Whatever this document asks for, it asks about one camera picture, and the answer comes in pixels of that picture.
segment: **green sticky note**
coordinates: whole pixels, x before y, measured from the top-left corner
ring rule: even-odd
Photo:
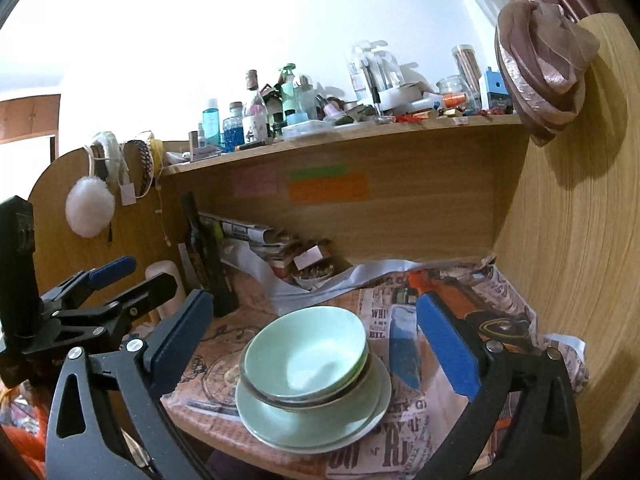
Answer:
[[[289,173],[289,181],[309,180],[311,178],[327,178],[331,176],[341,176],[347,174],[347,167],[344,164],[333,166],[313,166],[311,168],[297,168]]]

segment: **blue clamp handle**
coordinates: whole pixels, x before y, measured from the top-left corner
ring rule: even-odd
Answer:
[[[154,400],[175,390],[184,369],[213,320],[213,297],[196,288],[181,309],[162,320],[147,338],[143,366]]]
[[[89,287],[92,290],[101,290],[106,286],[133,274],[136,270],[136,259],[133,256],[123,256],[100,269],[89,272]]]
[[[453,391],[473,402],[486,367],[478,334],[465,320],[455,317],[435,292],[418,297],[416,316]]]

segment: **white pom-pom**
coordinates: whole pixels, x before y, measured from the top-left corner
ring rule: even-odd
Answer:
[[[66,197],[66,222],[77,235],[93,238],[109,225],[115,209],[116,199],[105,182],[84,176]]]

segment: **orange sticky note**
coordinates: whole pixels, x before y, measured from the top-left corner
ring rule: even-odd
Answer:
[[[368,198],[367,177],[361,173],[289,182],[289,201],[292,204],[361,202]]]

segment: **white cylinder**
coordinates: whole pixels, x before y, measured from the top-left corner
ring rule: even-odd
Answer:
[[[175,296],[156,309],[158,311],[160,319],[166,319],[167,317],[171,317],[173,314],[178,312],[178,309],[180,309],[180,307],[184,303],[187,295],[184,293],[184,286],[182,285],[180,271],[171,260],[162,260],[161,262],[156,262],[149,265],[145,269],[145,278],[152,278],[157,274],[160,274],[161,272],[166,272],[167,274],[172,275],[175,278],[175,283],[177,283],[178,285],[178,288],[175,291]]]

